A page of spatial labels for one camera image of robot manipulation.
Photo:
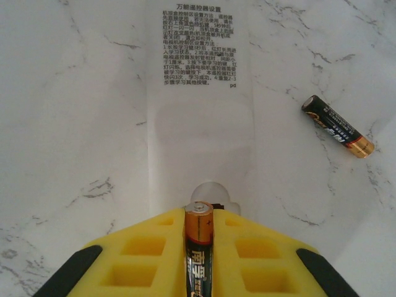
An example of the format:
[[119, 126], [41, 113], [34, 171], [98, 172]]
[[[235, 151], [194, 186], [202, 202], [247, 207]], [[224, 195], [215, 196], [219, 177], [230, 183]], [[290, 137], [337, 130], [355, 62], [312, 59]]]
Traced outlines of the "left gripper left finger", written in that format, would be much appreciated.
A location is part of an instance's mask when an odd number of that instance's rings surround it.
[[42, 286], [42, 296], [185, 296], [184, 210], [98, 238]]

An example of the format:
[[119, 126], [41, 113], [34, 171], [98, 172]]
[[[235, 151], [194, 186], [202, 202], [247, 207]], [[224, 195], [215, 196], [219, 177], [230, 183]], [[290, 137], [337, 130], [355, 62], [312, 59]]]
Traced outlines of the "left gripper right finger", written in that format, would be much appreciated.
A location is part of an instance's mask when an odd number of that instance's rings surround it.
[[357, 296], [313, 247], [216, 209], [213, 296]]

